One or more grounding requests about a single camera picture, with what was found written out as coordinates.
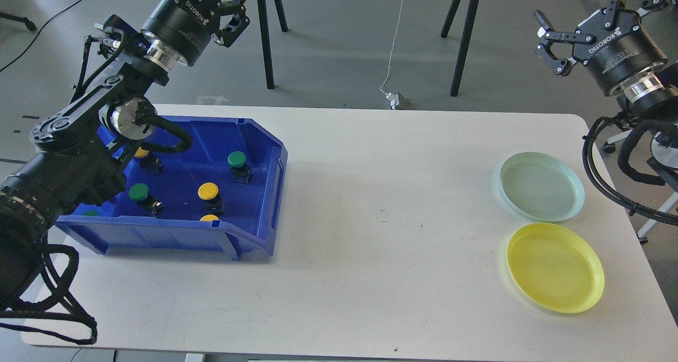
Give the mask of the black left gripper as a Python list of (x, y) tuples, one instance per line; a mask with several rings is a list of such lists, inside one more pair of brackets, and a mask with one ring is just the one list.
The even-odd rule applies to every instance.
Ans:
[(213, 10), (243, 10), (246, 0), (162, 0), (142, 26), (148, 40), (159, 39), (193, 66), (211, 36), (219, 46), (230, 48), (249, 26), (245, 13), (231, 14), (225, 27), (218, 29), (220, 17)]

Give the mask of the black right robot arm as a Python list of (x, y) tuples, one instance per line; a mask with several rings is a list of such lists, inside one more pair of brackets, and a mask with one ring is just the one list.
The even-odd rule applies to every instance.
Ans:
[(593, 161), (593, 145), (609, 125), (629, 125), (617, 153), (620, 171), (647, 185), (676, 189), (676, 65), (641, 27), (641, 14), (626, 0), (607, 5), (584, 19), (574, 32), (552, 27), (536, 10), (540, 24), (535, 53), (555, 75), (566, 76), (576, 64), (589, 70), (605, 96), (617, 96), (615, 117), (600, 117), (584, 136), (584, 171), (594, 187), (630, 214), (676, 225), (676, 215), (646, 207), (603, 181)]

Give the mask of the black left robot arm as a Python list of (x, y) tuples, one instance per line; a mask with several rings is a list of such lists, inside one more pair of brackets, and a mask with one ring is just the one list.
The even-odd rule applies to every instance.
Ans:
[(104, 63), (82, 74), (71, 102), (31, 131), (37, 153), (2, 183), (2, 327), (34, 332), (10, 319), (86, 326), (76, 345), (97, 341), (97, 323), (70, 292), (78, 252), (49, 244), (58, 217), (80, 204), (103, 205), (126, 187), (125, 169), (139, 149), (186, 152), (191, 135), (160, 117), (145, 97), (165, 86), (176, 64), (193, 66), (208, 43), (231, 46), (249, 24), (246, 0), (162, 0), (140, 30), (111, 15), (99, 38)]

